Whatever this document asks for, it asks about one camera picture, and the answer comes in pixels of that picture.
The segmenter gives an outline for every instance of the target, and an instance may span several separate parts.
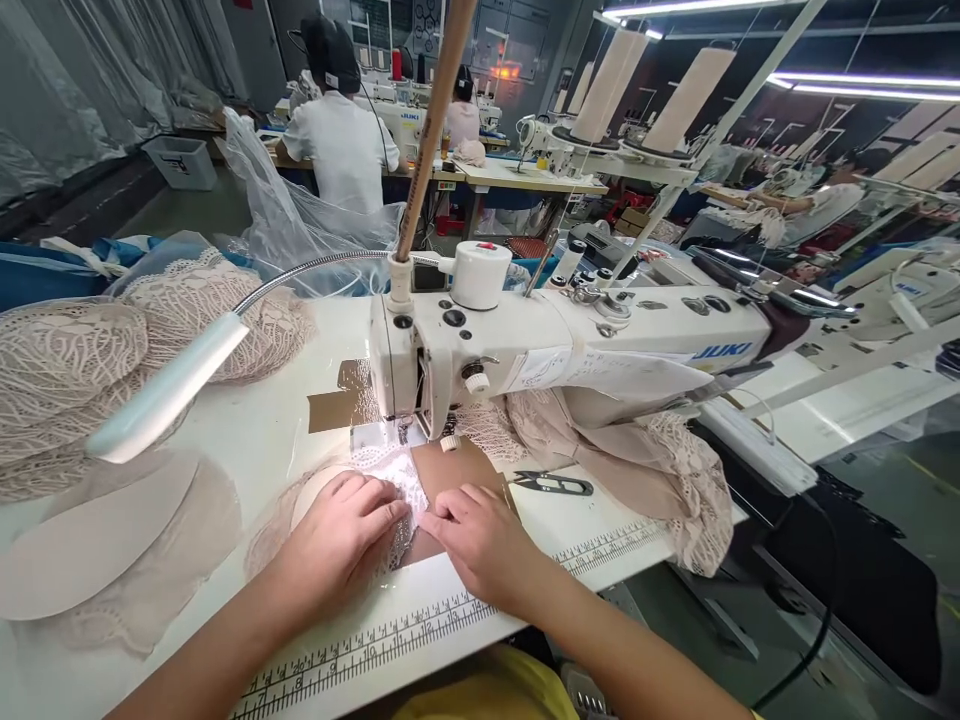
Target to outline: gray bin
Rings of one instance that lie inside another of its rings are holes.
[[[143,149],[175,190],[212,190],[217,183],[217,171],[203,140],[161,136]]]

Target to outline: curtain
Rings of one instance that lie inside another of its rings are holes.
[[[2,0],[0,207],[245,100],[219,0]]]

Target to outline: white table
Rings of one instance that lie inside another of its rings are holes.
[[[822,372],[792,352],[742,387],[766,399]],[[912,366],[888,365],[774,410],[774,427],[778,439],[813,465],[957,392],[960,382]],[[730,394],[743,407],[756,403],[747,393]],[[766,413],[757,421],[770,427]]]
[[[204,389],[169,445],[198,448],[219,463],[236,485],[242,508],[244,540],[199,589],[144,662],[122,651],[103,648],[71,653],[51,646],[38,653],[18,646],[8,623],[0,622],[0,697],[4,717],[102,717],[147,674],[179,648],[244,584],[246,545],[257,529],[255,519],[291,481],[313,468],[328,450],[343,442],[348,429],[307,433],[309,395],[337,389],[337,373],[345,359],[368,355],[369,298],[330,298],[311,303],[319,337],[273,377],[244,388]],[[571,468],[565,474],[576,475]],[[615,503],[597,483],[589,500],[554,496],[523,488],[513,499],[524,527],[548,554],[574,548],[631,523],[649,525]],[[0,506],[0,551],[42,517],[50,500]],[[673,554],[666,532],[650,534],[642,547],[628,548],[596,567],[588,562],[579,579],[600,590],[666,560]],[[333,642],[354,636],[361,627],[385,623],[401,611],[439,603],[463,593],[446,555],[438,555],[389,576],[362,607],[332,625],[318,628],[294,643]],[[414,680],[490,645],[521,627],[491,613],[442,641],[404,655],[397,662],[322,692],[271,717],[327,718],[351,711]]]

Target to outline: knob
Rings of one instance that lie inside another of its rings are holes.
[[[444,452],[452,452],[460,449],[459,435],[444,435],[440,438],[440,449]]]
[[[467,392],[471,395],[485,395],[490,389],[490,378],[484,372],[474,373],[465,378],[463,384],[467,386]]]

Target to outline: juki logo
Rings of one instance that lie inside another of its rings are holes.
[[[747,352],[753,343],[738,343],[734,345],[710,345],[693,356],[693,360],[702,360],[704,358],[730,357],[731,355],[743,355]]]

